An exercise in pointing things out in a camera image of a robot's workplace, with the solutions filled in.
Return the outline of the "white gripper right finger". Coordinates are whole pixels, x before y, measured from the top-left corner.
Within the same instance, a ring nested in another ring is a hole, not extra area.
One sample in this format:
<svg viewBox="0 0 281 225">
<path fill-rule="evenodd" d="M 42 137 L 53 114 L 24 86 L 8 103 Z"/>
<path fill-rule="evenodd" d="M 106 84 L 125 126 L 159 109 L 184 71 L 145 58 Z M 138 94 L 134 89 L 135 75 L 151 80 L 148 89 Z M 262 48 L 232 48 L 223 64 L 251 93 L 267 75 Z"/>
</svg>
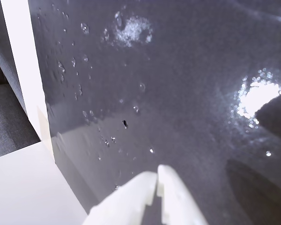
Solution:
<svg viewBox="0 0 281 225">
<path fill-rule="evenodd" d="M 157 174 L 156 195 L 162 199 L 162 224 L 206 225 L 207 220 L 178 173 L 169 165 L 159 165 Z"/>
</svg>

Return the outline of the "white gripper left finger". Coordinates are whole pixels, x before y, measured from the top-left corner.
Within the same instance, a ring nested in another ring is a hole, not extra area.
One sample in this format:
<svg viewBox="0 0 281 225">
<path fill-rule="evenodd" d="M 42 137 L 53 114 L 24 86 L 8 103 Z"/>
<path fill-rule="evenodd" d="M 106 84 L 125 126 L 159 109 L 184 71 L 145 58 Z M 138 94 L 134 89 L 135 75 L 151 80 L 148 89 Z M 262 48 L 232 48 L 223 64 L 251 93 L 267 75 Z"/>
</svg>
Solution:
<svg viewBox="0 0 281 225">
<path fill-rule="evenodd" d="M 91 208 L 85 225 L 140 225 L 155 196 L 157 173 L 142 172 Z"/>
</svg>

